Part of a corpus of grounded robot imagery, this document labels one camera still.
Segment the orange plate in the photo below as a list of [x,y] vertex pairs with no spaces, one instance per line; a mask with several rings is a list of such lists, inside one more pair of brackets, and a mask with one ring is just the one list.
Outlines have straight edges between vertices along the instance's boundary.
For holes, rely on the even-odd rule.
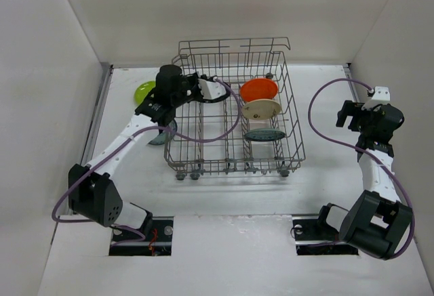
[[277,92],[278,86],[274,81],[267,78],[257,78],[244,83],[239,90],[239,95],[243,101],[251,102],[261,99],[272,100]]

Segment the black plate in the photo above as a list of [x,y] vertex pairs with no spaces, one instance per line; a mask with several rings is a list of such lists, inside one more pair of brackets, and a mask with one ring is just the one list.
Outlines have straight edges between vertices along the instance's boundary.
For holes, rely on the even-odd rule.
[[199,79],[199,88],[203,103],[218,103],[231,95],[224,83],[214,79]]

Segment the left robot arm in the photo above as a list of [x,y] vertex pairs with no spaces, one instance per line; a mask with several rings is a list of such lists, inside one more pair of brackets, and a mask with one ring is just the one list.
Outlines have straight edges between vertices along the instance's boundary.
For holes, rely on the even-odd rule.
[[[237,118],[223,134],[199,139],[171,129],[179,107],[190,102],[215,104],[228,98],[235,100]],[[114,230],[127,230],[145,239],[153,220],[152,213],[123,201],[113,181],[123,158],[139,140],[152,142],[154,130],[164,137],[177,136],[195,144],[223,140],[237,128],[241,119],[248,117],[250,106],[262,101],[262,98],[250,98],[242,89],[235,93],[228,83],[217,76],[209,77],[196,72],[184,75],[179,66],[162,66],[156,75],[155,86],[137,106],[124,130],[87,165],[75,165],[69,171],[69,188],[64,195],[69,208],[84,216],[86,222],[95,222]]]

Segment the lime green plate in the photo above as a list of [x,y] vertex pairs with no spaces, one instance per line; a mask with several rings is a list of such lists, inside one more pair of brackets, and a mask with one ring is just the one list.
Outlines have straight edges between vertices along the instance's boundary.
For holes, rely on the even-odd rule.
[[145,97],[149,94],[149,92],[155,88],[156,82],[155,81],[147,81],[145,83],[140,84],[135,92],[134,92],[134,101],[135,104],[138,106],[140,105]]

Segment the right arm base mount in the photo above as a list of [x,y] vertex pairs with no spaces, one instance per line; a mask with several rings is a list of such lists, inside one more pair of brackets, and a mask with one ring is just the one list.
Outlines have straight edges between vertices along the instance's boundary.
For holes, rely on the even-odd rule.
[[355,247],[338,241],[335,228],[320,224],[314,217],[294,217],[290,235],[299,256],[359,255]]

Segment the cream plate with markings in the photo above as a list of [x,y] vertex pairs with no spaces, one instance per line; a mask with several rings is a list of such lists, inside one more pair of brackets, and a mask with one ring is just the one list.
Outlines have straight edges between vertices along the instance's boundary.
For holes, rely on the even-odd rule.
[[258,99],[247,102],[241,112],[249,120],[267,120],[281,112],[281,104],[275,100]]

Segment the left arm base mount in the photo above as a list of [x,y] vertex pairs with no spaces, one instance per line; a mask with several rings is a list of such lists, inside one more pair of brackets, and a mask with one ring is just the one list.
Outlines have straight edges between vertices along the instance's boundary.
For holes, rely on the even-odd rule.
[[109,256],[158,257],[172,254],[173,217],[154,217],[148,233],[141,237],[132,229],[116,228],[111,237]]

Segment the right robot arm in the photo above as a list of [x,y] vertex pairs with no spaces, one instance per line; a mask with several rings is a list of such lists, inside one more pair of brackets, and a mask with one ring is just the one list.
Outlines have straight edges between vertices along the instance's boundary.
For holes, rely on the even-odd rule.
[[350,117],[349,130],[359,133],[357,162],[362,171],[363,192],[346,213],[324,205],[318,225],[337,234],[337,240],[377,259],[394,259],[403,253],[398,246],[414,231],[414,215],[408,202],[396,193],[398,185],[391,171],[394,152],[390,143],[404,123],[402,111],[390,104],[376,104],[368,110],[362,103],[347,100],[337,115],[337,127]]

